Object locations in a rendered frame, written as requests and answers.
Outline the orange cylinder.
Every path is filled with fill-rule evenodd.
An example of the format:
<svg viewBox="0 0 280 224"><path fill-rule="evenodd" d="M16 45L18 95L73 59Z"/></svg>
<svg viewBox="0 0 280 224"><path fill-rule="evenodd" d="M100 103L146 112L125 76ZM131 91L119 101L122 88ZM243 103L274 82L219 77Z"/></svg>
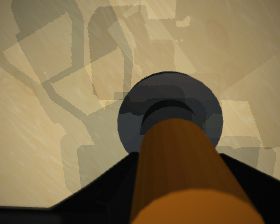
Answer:
<svg viewBox="0 0 280 224"><path fill-rule="evenodd" d="M184 119L142 139L129 224L265 224L207 135Z"/></svg>

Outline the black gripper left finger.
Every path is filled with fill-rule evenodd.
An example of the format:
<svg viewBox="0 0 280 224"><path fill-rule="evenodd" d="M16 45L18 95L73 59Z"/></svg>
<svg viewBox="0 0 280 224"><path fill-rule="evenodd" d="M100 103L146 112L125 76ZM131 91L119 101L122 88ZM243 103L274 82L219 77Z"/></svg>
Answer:
<svg viewBox="0 0 280 224"><path fill-rule="evenodd" d="M139 152L49 208L0 206L0 224L129 224Z"/></svg>

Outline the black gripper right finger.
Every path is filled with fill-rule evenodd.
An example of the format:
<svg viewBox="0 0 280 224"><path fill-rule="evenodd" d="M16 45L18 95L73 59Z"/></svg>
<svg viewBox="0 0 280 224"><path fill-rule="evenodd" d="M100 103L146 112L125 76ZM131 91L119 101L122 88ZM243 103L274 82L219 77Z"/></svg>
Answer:
<svg viewBox="0 0 280 224"><path fill-rule="evenodd" d="M280 180L219 153L265 224L280 224Z"/></svg>

